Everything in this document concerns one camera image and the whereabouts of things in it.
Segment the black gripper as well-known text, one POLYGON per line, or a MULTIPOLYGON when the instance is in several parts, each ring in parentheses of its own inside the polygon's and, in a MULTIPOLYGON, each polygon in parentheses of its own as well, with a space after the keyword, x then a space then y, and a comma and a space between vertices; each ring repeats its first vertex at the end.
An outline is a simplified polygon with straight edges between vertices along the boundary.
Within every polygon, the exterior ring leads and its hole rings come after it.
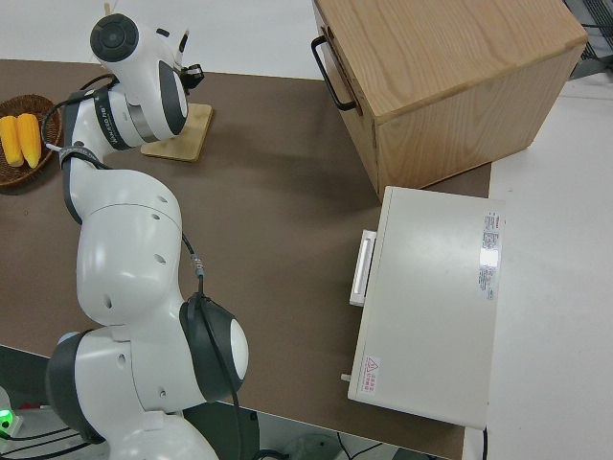
POLYGON ((193 81, 202 81, 204 79, 204 73, 199 64, 193 64, 188 68, 182 68, 179 72, 179 79, 185 91, 192 89, 191 84, 193 81))

